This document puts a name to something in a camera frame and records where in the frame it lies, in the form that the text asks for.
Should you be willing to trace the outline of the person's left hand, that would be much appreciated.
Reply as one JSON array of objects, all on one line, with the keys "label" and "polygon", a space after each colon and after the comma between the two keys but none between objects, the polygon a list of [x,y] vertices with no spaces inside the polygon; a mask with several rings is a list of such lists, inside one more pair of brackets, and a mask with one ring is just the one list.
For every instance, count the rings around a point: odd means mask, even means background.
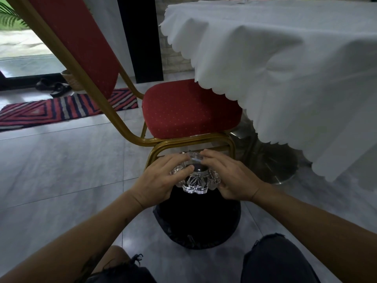
[{"label": "person's left hand", "polygon": [[158,158],[138,178],[129,190],[130,194],[142,209],[150,208],[167,200],[172,188],[178,183],[174,182],[174,175],[171,175],[170,172],[182,162],[189,160],[190,156],[181,153]]}]

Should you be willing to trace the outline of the striped red patterned rug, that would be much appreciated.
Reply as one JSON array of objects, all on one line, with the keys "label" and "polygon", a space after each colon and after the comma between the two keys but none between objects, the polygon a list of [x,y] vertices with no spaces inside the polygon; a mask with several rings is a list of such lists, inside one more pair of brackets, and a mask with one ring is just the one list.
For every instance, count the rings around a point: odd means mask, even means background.
[{"label": "striped red patterned rug", "polygon": [[61,123],[103,114],[87,94],[8,104],[0,110],[0,132]]}]

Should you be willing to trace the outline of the person's right forearm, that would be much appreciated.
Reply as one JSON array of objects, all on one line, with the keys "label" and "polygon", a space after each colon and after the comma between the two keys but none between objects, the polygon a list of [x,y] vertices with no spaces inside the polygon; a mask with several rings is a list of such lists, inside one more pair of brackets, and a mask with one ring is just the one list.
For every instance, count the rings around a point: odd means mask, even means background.
[{"label": "person's right forearm", "polygon": [[264,184],[251,201],[268,212],[343,283],[377,283],[377,233]]}]

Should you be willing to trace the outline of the person's right hand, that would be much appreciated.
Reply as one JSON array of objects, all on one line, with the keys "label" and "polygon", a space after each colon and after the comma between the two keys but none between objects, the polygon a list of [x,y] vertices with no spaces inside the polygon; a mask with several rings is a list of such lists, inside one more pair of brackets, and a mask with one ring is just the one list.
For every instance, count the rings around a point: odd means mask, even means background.
[{"label": "person's right hand", "polygon": [[232,178],[229,180],[221,179],[218,189],[225,199],[252,201],[258,190],[264,187],[265,183],[242,162],[235,161]]}]

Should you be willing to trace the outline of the red banquet chair gold frame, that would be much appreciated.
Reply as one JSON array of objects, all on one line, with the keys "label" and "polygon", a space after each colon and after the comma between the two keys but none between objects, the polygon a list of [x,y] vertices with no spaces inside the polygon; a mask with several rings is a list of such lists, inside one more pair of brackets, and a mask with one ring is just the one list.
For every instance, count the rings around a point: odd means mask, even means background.
[{"label": "red banquet chair gold frame", "polygon": [[[83,86],[119,133],[129,142],[152,147],[145,168],[170,148],[223,142],[235,159],[230,131],[241,121],[235,101],[203,89],[193,79],[163,82],[140,93],[120,64],[83,0],[7,0],[52,53]],[[144,125],[135,135],[110,104],[118,76],[142,100]]]}]

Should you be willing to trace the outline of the person's left forearm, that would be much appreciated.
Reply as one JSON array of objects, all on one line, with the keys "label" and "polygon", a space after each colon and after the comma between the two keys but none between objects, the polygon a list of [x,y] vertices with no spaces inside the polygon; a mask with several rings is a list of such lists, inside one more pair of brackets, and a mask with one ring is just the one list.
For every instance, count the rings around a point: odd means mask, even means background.
[{"label": "person's left forearm", "polygon": [[143,207],[131,191],[41,248],[0,283],[85,283],[123,229]]}]

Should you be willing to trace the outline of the clear cut glass ashtray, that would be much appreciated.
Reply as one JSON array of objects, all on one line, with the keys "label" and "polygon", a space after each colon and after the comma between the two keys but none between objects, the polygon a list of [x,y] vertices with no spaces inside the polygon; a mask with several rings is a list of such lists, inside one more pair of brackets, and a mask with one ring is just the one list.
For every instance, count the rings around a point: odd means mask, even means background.
[{"label": "clear cut glass ashtray", "polygon": [[204,157],[199,152],[181,153],[189,155],[190,160],[176,166],[170,174],[176,174],[187,166],[193,166],[194,171],[185,179],[179,181],[176,184],[177,187],[181,187],[184,192],[189,194],[205,194],[208,190],[215,190],[219,187],[221,183],[219,174],[213,168],[202,164]]}]

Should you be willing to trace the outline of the white scalloped tablecloth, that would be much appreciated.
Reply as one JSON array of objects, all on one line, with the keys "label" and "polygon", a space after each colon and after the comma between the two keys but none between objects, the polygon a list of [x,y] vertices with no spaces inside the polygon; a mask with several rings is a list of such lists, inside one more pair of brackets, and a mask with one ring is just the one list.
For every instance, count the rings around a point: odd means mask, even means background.
[{"label": "white scalloped tablecloth", "polygon": [[377,189],[377,3],[197,1],[169,5],[160,26],[261,142],[301,150],[327,181],[354,172]]}]

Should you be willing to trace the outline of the woven basket planter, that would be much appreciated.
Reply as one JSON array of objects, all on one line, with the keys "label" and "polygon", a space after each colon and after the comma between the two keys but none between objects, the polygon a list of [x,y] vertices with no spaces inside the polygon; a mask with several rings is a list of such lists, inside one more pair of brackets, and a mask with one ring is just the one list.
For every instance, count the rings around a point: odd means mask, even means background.
[{"label": "woven basket planter", "polygon": [[86,93],[82,84],[76,79],[76,77],[69,70],[66,69],[62,71],[61,75],[75,93],[79,93],[79,94]]}]

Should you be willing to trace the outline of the black sandal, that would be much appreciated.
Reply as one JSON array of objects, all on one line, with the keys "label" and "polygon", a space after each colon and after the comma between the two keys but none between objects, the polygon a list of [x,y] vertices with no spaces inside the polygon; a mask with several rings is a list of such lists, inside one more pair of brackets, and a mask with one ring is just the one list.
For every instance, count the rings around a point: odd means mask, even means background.
[{"label": "black sandal", "polygon": [[72,91],[72,87],[69,84],[54,82],[46,78],[41,78],[36,83],[35,89],[37,91],[50,92],[52,98],[63,97]]}]

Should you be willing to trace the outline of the black door frame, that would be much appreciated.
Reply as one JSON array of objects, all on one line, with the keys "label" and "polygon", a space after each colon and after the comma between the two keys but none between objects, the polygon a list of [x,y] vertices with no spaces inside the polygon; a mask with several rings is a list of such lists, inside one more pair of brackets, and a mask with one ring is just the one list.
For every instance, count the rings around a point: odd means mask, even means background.
[{"label": "black door frame", "polygon": [[137,83],[163,81],[155,0],[117,0]]}]

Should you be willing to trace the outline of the black trash bin with bag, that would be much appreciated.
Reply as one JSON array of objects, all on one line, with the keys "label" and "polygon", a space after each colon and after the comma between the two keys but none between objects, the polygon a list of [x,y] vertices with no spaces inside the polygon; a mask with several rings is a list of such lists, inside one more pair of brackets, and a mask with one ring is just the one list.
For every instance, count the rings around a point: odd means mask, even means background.
[{"label": "black trash bin with bag", "polygon": [[170,198],[153,208],[153,214],[173,242],[187,249],[209,249],[236,231],[241,202],[224,199],[218,189],[190,194],[175,186]]}]

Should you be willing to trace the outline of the silver metal table base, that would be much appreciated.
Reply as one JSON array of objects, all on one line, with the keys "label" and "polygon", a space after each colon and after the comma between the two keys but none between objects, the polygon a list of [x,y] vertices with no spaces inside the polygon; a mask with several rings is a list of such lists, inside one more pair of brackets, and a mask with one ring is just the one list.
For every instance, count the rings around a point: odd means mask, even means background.
[{"label": "silver metal table base", "polygon": [[236,145],[236,159],[243,162],[259,179],[273,185],[283,184],[294,177],[299,163],[287,144],[261,142],[243,110],[240,123],[230,131]]}]

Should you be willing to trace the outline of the green palm plant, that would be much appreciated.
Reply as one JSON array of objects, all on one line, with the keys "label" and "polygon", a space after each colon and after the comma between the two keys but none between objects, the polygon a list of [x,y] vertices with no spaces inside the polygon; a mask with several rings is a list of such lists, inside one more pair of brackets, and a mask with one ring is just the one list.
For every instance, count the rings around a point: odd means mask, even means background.
[{"label": "green palm plant", "polygon": [[15,10],[8,4],[6,0],[0,0],[0,31],[21,31],[30,27]]}]

